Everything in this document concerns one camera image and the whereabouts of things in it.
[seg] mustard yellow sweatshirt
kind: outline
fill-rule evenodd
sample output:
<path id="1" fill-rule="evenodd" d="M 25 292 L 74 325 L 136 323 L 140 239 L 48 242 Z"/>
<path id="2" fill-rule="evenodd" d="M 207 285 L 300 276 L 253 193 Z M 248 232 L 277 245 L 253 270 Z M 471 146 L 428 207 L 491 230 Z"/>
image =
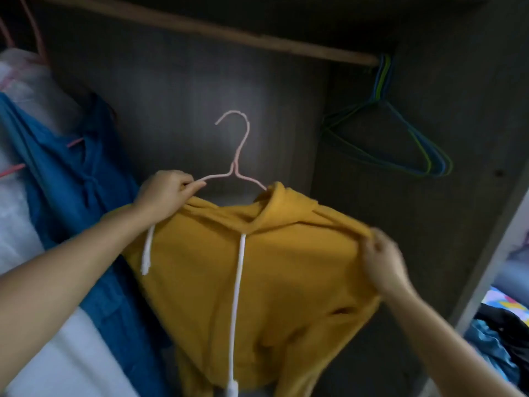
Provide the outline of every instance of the mustard yellow sweatshirt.
<path id="1" fill-rule="evenodd" d="M 379 304 L 358 240 L 369 228 L 285 188 L 253 204 L 218 207 L 197 197 L 156 226 L 150 271 L 145 235 L 123 255 L 178 346 L 186 397 L 226 387 L 241 234 L 246 234 L 234 344 L 242 390 L 277 381 L 276 397 L 309 396 L 322 370 Z"/>

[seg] hand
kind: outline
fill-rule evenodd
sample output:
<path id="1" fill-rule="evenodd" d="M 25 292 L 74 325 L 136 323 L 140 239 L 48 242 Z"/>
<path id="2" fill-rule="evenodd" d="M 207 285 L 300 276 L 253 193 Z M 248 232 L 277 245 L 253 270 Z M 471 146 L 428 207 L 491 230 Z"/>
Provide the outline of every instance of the hand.
<path id="1" fill-rule="evenodd" d="M 143 183 L 132 206 L 149 227 L 175 214 L 205 185 L 178 170 L 158 171 Z"/>
<path id="2" fill-rule="evenodd" d="M 379 229 L 371 229 L 373 239 L 361 242 L 364 270 L 384 298 L 402 292 L 415 293 L 404 258 L 395 241 Z"/>

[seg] wooden closet rod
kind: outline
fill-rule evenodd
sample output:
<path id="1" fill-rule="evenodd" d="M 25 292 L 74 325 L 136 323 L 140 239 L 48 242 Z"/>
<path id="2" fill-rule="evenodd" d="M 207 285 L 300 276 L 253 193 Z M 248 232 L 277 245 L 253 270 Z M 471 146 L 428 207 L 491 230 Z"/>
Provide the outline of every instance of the wooden closet rod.
<path id="1" fill-rule="evenodd" d="M 349 50 L 335 49 L 317 44 L 296 42 L 278 37 L 259 35 L 222 25 L 187 18 L 182 15 L 169 14 L 119 0 L 45 0 L 53 4 L 85 9 L 114 18 L 131 20 L 144 25 L 169 29 L 171 31 L 199 34 L 214 39 L 225 40 L 283 53 L 304 55 L 322 60 L 331 60 L 358 64 L 361 66 L 378 66 L 376 55 Z"/>

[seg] blue clothing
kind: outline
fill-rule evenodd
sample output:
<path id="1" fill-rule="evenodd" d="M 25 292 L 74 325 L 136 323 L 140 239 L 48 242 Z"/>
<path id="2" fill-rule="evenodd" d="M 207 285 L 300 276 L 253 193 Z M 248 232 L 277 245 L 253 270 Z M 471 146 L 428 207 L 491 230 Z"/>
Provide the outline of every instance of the blue clothing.
<path id="1" fill-rule="evenodd" d="M 90 110 L 68 136 L 54 135 L 4 93 L 0 93 L 0 119 L 28 167 L 24 179 L 31 221 L 46 249 L 134 200 L 138 186 L 108 106 L 99 97 L 94 95 Z M 80 136 L 82 143 L 67 147 Z M 141 397 L 171 394 L 160 355 L 167 336 L 123 257 L 109 267 L 80 306 Z"/>
<path id="2" fill-rule="evenodd" d="M 474 319 L 465 332 L 465 340 L 505 380 L 518 385 L 520 380 L 519 367 L 512 363 L 511 356 L 501 345 L 498 332 L 489 328 L 485 321 Z"/>

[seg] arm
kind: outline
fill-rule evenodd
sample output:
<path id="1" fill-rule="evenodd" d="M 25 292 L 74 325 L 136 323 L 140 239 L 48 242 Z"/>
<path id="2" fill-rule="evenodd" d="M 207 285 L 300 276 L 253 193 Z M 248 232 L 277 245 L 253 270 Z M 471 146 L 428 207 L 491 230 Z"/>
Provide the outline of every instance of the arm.
<path id="1" fill-rule="evenodd" d="M 0 391 L 73 313 L 121 251 L 205 183 L 159 171 L 133 205 L 0 276 Z"/>
<path id="2" fill-rule="evenodd" d="M 365 270 L 444 397 L 523 397 L 494 371 L 411 285 L 398 246 L 374 229 L 363 242 Z"/>

